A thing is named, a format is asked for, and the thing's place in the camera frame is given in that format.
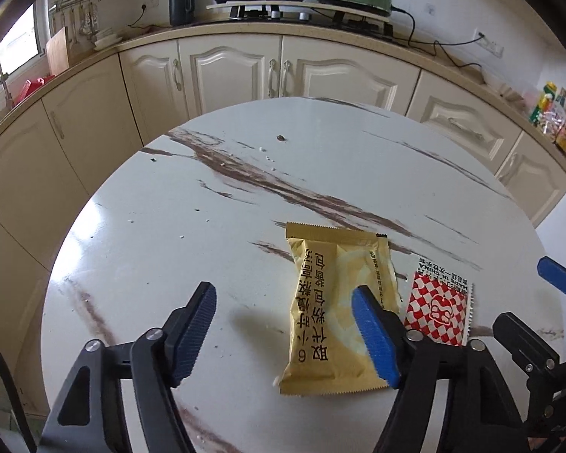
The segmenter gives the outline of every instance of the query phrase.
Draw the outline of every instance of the white marble tabletop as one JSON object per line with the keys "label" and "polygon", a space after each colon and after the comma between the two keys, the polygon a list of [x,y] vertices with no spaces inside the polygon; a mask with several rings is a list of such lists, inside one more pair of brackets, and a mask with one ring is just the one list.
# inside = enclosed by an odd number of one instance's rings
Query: white marble tabletop
{"label": "white marble tabletop", "polygon": [[[87,340],[133,341],[210,281],[214,322],[193,374],[174,390],[197,449],[371,452],[394,390],[300,398],[273,386],[288,361],[297,282],[286,221],[387,233],[404,295],[418,254],[474,281],[472,334],[484,335],[524,415],[525,375],[487,336],[490,326],[513,311],[560,354],[563,334],[525,214],[483,165],[426,126],[302,98],[193,119],[136,153],[92,197],[46,296],[49,402]],[[440,384],[424,451],[435,451],[444,391]],[[146,451],[130,383],[124,404],[134,451]]]}

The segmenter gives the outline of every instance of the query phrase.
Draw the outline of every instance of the bolt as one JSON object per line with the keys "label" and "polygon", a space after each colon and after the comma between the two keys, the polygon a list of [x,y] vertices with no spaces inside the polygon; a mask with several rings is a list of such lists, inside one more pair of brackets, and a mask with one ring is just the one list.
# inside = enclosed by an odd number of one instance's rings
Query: bolt
{"label": "bolt", "polygon": [[93,353],[101,346],[101,341],[95,339],[93,341],[86,342],[84,349],[86,349],[89,353]]}
{"label": "bolt", "polygon": [[424,335],[419,330],[412,328],[407,332],[407,338],[412,342],[419,342],[424,338]]}
{"label": "bolt", "polygon": [[484,345],[484,342],[482,342],[480,339],[472,339],[469,342],[469,346],[474,351],[483,351],[484,349],[486,349],[486,345]]}
{"label": "bolt", "polygon": [[145,337],[148,341],[156,341],[163,335],[163,330],[161,328],[152,328],[146,334]]}

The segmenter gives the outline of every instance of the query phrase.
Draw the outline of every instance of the window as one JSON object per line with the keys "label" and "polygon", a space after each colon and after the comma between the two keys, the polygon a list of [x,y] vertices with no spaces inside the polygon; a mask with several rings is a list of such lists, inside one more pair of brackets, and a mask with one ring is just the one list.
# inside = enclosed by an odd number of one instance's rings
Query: window
{"label": "window", "polygon": [[0,43],[0,64],[4,73],[12,74],[19,66],[38,54],[35,35],[34,6],[19,17]]}

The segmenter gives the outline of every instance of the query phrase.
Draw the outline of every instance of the cutting board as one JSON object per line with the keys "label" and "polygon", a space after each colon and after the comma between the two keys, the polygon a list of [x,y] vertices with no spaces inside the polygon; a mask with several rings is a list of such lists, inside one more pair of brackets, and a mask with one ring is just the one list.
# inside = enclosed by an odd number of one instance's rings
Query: cutting board
{"label": "cutting board", "polygon": [[63,27],[46,43],[46,56],[51,75],[63,73],[71,65],[67,27]]}

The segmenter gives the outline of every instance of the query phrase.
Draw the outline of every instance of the cabinet door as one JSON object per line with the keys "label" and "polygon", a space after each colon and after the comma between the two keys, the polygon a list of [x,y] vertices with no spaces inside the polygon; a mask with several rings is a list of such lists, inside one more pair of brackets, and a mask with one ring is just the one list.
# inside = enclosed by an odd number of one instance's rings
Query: cabinet door
{"label": "cabinet door", "polygon": [[47,284],[48,271],[0,224],[0,352],[11,371]]}
{"label": "cabinet door", "polygon": [[520,134],[496,177],[535,226],[566,193],[566,173],[526,132]]}
{"label": "cabinet door", "polygon": [[92,195],[142,148],[116,55],[42,98],[63,151]]}
{"label": "cabinet door", "polygon": [[327,97],[374,105],[405,115],[417,66],[364,49],[283,38],[281,95]]}
{"label": "cabinet door", "polygon": [[278,35],[189,37],[178,50],[191,117],[279,95]]}
{"label": "cabinet door", "polygon": [[88,198],[36,102],[0,135],[0,223],[50,269]]}
{"label": "cabinet door", "polygon": [[130,49],[119,59],[144,145],[189,120],[175,40]]}
{"label": "cabinet door", "polygon": [[407,117],[449,137],[493,173],[521,132],[475,95],[426,71],[421,73]]}

